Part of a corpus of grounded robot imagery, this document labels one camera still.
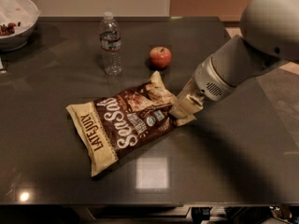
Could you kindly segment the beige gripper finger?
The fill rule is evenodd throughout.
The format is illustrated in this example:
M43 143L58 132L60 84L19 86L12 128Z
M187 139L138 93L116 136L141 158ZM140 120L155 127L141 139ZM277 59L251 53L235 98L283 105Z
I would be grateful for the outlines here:
M183 119L201 111L202 109L203 99L201 97L185 96L172 106L169 113L176 119Z
M190 102L195 105L202 105L204 103L205 95L202 94L196 82L191 78L178 94L178 102Z

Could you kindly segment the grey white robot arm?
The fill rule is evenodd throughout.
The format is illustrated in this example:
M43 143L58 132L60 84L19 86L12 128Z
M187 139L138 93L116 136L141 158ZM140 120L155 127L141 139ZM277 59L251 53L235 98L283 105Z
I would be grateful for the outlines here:
M194 71L170 114L185 119L218 102L252 77L299 61L299 0L252 0L235 35Z

